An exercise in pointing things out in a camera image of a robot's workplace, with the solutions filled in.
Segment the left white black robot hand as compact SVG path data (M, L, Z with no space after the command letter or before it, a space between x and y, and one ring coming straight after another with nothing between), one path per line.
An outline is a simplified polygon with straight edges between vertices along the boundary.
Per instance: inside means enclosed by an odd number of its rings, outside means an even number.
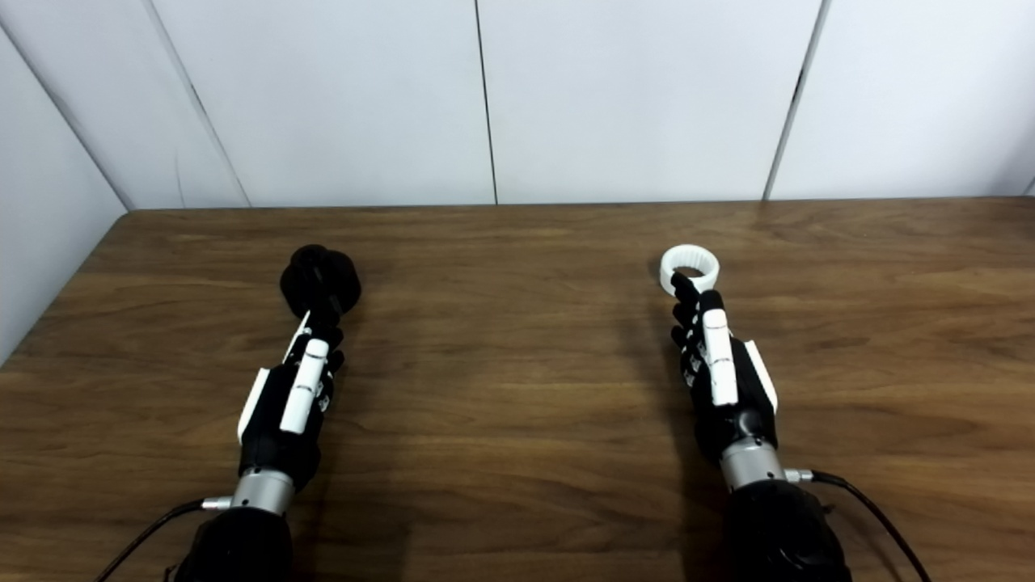
M336 316L307 312L277 367L262 368L238 420L239 475L273 470L301 492L321 461L320 433L346 357Z

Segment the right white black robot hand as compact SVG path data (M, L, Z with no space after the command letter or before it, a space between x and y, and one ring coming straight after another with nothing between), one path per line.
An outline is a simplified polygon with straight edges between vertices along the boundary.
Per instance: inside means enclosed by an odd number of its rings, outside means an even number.
M670 336L680 351L680 371L694 406L694 439L702 455L720 464L742 440L779 446L776 405L766 390L753 351L729 329L724 299L674 272L677 322Z

